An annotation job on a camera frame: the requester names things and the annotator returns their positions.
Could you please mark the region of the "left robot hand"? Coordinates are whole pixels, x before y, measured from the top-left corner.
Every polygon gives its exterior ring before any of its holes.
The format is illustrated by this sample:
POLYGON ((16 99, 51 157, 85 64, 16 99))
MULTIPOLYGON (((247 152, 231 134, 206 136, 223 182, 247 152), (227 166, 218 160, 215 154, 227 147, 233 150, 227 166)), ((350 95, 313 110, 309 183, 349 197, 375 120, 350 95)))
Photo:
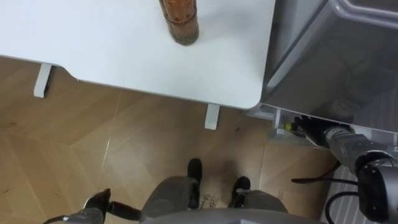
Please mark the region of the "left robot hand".
POLYGON ((111 189, 104 189, 95 193, 85 202, 83 208, 95 208, 100 211, 103 218, 106 217, 107 213, 130 221, 139 221, 141 218, 139 209, 122 202, 111 201, 111 189))

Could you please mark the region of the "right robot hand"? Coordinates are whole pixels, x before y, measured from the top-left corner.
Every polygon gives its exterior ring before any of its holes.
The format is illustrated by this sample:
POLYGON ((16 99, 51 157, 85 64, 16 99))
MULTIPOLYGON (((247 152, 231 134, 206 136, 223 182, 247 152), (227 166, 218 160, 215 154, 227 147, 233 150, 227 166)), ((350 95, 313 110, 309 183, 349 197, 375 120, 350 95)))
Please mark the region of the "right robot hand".
POLYGON ((311 140, 317 146, 323 147, 328 147, 325 131, 329 128, 339 125, 339 123, 336 122, 312 118, 304 115, 295 117, 294 120, 295 124, 303 130, 309 140, 311 140))

